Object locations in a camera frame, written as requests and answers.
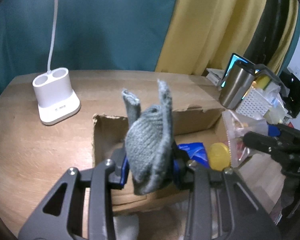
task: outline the gray cloth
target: gray cloth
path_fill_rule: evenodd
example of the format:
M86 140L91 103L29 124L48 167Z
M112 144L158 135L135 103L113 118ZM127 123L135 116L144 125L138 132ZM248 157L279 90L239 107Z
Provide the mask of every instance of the gray cloth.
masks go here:
M172 164L172 98L166 82L158 80L160 105L140 113L138 98L122 91L129 130L125 150L133 176L134 193L144 195L165 186Z

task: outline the yellow lid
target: yellow lid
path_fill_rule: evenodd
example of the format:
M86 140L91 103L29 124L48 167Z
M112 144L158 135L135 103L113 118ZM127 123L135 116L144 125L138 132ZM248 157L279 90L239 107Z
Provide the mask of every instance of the yellow lid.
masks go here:
M214 143L207 151L210 168L222 171L230 166L230 152L224 143Z

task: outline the white charger base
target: white charger base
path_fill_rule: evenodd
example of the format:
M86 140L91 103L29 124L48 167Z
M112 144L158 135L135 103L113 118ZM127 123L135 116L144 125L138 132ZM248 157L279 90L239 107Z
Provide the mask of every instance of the white charger base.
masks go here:
M33 80L32 85L43 124L53 125L80 110L80 100L72 89L67 68L43 73Z
M80 110L80 106L80 100L72 90L72 95L69 98L52 106L43 108L38 105L39 116L43 124L54 125L76 114Z

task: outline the white cable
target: white cable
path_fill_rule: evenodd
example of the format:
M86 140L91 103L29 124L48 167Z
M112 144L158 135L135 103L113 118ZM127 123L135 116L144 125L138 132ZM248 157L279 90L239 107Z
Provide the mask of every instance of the white cable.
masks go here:
M58 14L58 0L54 0L54 13L53 13L53 25L52 25L52 35L51 35L51 45L50 45L50 52L48 58L48 66L47 66L47 73L50 74L51 72L51 58L54 46L54 38L56 35L56 26L57 26L57 14Z

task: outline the blue wrapper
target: blue wrapper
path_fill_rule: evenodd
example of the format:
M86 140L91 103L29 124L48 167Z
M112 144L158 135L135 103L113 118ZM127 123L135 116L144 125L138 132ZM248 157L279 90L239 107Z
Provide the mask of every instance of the blue wrapper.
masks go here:
M191 160L201 163L204 167L209 168L209 161L206 149L201 142L181 143L178 148L188 153Z

